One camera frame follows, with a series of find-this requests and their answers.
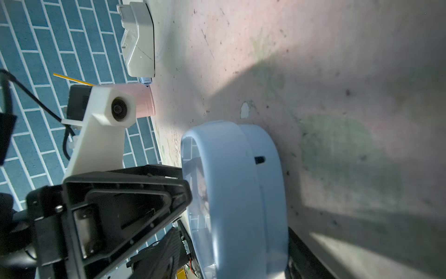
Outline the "light blue alarm clock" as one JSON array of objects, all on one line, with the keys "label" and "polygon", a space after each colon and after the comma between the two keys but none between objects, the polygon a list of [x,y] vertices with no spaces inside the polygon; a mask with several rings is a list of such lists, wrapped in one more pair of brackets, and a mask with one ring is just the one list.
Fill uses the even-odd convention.
[{"label": "light blue alarm clock", "polygon": [[274,279],[289,258],[281,160],[254,124],[208,122],[181,140],[190,237],[206,279]]}]

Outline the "small blue white item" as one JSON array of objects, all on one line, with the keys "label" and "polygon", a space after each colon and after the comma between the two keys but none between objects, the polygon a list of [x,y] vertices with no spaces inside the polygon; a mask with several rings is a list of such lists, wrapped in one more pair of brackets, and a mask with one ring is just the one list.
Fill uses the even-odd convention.
[{"label": "small blue white item", "polygon": [[153,79],[151,77],[140,77],[139,82],[144,86],[148,87],[152,84]]}]

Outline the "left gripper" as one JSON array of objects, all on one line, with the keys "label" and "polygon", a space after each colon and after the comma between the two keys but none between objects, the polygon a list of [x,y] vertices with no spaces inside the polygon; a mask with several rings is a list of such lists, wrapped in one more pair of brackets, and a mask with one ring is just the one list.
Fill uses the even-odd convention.
[{"label": "left gripper", "polygon": [[165,165],[73,175],[30,192],[20,212],[2,193],[1,278],[99,279],[191,202],[181,168]]}]

